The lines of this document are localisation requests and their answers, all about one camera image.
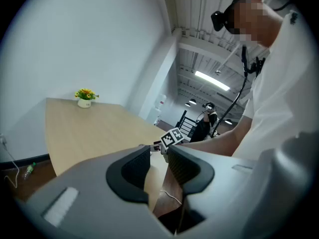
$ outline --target green plastic bottle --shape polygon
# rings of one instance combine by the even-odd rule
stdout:
[[[25,173],[24,173],[24,175],[23,175],[24,180],[26,180],[26,179],[30,176],[30,174],[32,173],[32,171],[33,171],[35,165],[36,165],[35,162],[33,162],[32,165],[29,165],[29,166],[26,168],[26,171],[25,171]]]

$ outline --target white ceiling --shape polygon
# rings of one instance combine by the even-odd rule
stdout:
[[[233,0],[165,0],[169,14],[169,20],[172,30],[179,27],[182,28],[184,37],[195,37],[207,42],[211,42],[228,51],[233,51],[238,42],[234,40],[234,36],[225,28],[216,32],[213,29],[210,16],[216,10],[224,12]],[[264,0],[270,7],[280,7],[287,0]],[[291,6],[280,12],[285,15]],[[255,57],[259,59],[267,58],[269,50],[261,46],[248,47],[248,60],[251,65]],[[233,56],[241,56],[241,48],[239,48]],[[177,58],[177,81],[178,93],[189,98],[195,98],[198,103],[212,101],[217,106],[217,111],[223,113],[236,98],[242,86],[244,77],[233,69],[223,66],[221,73],[217,75],[216,69],[220,66],[220,62],[205,57],[201,54],[180,49]],[[195,72],[200,71],[214,79],[226,84],[230,87],[229,91],[224,91],[213,84],[195,76]],[[247,81],[246,87],[242,93],[242,97],[249,93],[251,81]],[[237,103],[231,110],[229,118],[239,119],[242,116],[245,105]]]

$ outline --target black baseboard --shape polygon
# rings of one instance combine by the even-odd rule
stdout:
[[[18,167],[22,167],[22,166],[30,165],[33,162],[39,163],[39,162],[46,161],[46,160],[50,160],[49,154],[44,154],[44,155],[37,156],[37,157],[30,157],[30,158],[15,160],[14,162],[16,163],[16,165]],[[12,168],[15,168],[15,166],[11,161],[0,163],[0,171],[12,169]]]

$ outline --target table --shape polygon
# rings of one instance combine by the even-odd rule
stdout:
[[[76,101],[46,100],[45,137],[56,175],[83,160],[110,154],[139,144],[151,145],[164,134],[160,128],[128,112],[121,105],[92,103],[90,108]],[[160,194],[167,163],[160,153],[151,156],[144,190],[149,209]]]

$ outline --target power outlet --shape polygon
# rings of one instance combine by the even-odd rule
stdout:
[[[1,144],[1,145],[6,144],[5,136],[4,136],[2,133],[0,133],[0,144]]]

